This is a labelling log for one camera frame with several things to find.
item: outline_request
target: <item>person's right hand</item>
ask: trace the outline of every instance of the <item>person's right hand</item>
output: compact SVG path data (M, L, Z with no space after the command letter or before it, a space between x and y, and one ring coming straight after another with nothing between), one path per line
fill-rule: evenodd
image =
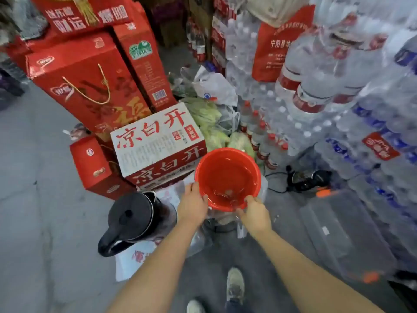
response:
M245 201L248 203L247 212L236 209L236 214L252 237L258 240L264 233L272 231L271 218L261 199L248 195Z

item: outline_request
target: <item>gift box rope handle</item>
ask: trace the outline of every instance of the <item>gift box rope handle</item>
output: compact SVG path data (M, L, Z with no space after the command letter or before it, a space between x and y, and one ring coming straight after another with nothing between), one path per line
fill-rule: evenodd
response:
M110 101L110 87L108 86L108 81L107 81L107 79L106 79L106 76L104 75L104 72L103 72L103 69L101 68L101 65L100 64L97 64L98 65L98 67L100 68L100 71L101 71L101 74L103 75L103 80L102 80L102 84L104 84L106 87L107 87L107 93L108 93L108 98L107 98L107 100L105 101L105 102L98 102L98 101L96 101L96 100L93 100L93 99L91 99L91 98L89 98L88 96L86 96L85 94L83 94L75 85L73 85L72 83L70 83L68 80L67 80L67 78L65 78L65 77L62 77L63 79L64 79L64 81L66 82L66 83L68 83L72 88L74 88L74 90L75 91L77 91L79 94L81 94L83 97L85 97L86 99L88 99L88 100L90 100L91 102L94 102L94 103L96 103L96 104L100 104L100 105L104 105L104 104L107 104L109 101Z

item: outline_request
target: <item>barcode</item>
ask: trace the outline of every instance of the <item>barcode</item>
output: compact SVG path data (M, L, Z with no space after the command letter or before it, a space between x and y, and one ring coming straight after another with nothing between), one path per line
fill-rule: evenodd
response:
M165 93L165 90L162 89L162 90L159 90L158 92L153 93L152 96L154 97L155 101L158 101L159 99L166 97L166 93Z

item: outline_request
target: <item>pant leg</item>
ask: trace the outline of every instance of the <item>pant leg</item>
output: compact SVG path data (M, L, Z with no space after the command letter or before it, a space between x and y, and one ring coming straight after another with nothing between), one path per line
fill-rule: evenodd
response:
M250 309L241 305L240 301L237 299L230 299L230 301L226 302L225 312L226 313L252 313Z

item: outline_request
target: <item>red non-woven bag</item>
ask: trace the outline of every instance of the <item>red non-woven bag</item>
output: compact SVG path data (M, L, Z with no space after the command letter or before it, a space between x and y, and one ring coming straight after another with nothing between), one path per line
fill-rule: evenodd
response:
M284 65L290 44L313 23L314 5L305 5L278 28L262 23L253 61L252 77L256 81L275 82Z

